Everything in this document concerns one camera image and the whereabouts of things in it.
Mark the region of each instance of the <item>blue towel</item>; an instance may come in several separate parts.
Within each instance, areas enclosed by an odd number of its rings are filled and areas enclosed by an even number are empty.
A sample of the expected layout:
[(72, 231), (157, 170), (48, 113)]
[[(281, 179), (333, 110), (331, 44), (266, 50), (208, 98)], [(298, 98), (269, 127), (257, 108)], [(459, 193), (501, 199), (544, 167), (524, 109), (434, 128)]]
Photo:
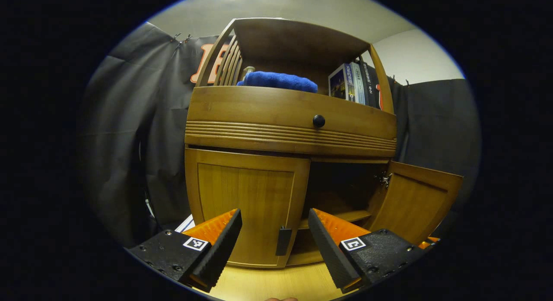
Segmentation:
[(301, 90), (317, 92), (317, 84), (305, 77), (284, 73), (254, 71), (245, 75), (244, 81), (239, 81), (238, 86), (262, 86), (276, 87), (279, 89)]

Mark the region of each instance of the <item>metal hinge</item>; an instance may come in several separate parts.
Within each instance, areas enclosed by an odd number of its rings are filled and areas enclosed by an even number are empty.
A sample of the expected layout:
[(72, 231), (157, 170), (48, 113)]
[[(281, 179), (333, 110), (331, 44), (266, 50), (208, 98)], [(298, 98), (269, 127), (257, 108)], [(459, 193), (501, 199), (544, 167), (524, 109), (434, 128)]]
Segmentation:
[(386, 176), (386, 172), (382, 171), (381, 175), (375, 175), (375, 178), (378, 179), (380, 183), (385, 185), (385, 188), (387, 189), (388, 186), (390, 185), (391, 175), (393, 175), (393, 173), (390, 173), (389, 175)]

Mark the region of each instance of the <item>ceiling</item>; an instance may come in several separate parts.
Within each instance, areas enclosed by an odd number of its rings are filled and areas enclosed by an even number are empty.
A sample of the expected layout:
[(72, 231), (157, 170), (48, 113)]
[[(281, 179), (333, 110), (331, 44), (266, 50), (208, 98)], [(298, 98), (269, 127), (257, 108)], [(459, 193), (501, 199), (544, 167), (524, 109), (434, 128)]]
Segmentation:
[(148, 20), (182, 40), (217, 35), (233, 18), (282, 17), (376, 43), (417, 27), (373, 0), (182, 0)]

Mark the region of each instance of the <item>black curtain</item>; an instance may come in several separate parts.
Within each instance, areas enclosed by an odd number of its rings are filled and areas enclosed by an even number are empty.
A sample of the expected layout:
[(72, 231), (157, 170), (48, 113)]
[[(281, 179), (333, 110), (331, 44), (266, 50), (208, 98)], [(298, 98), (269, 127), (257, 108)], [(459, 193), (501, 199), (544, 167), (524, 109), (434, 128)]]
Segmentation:
[[(105, 57), (89, 82), (77, 128), (81, 181), (89, 205), (125, 247), (190, 215), (184, 132), (191, 77), (216, 39), (179, 42), (144, 23)], [(388, 82), (397, 116), (395, 161), (463, 175), (454, 205), (460, 210), (474, 186), (481, 143), (467, 81)]]

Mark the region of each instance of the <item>wooden floor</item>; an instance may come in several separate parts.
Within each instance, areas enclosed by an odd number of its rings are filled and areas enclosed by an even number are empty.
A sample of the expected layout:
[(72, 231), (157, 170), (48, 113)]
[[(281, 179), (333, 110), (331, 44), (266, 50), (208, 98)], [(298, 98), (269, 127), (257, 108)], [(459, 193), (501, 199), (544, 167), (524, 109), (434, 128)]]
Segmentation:
[(226, 266), (208, 295), (225, 301), (265, 301), (288, 297), (298, 301), (328, 301), (344, 294), (334, 285), (324, 262), (320, 262), (285, 269)]

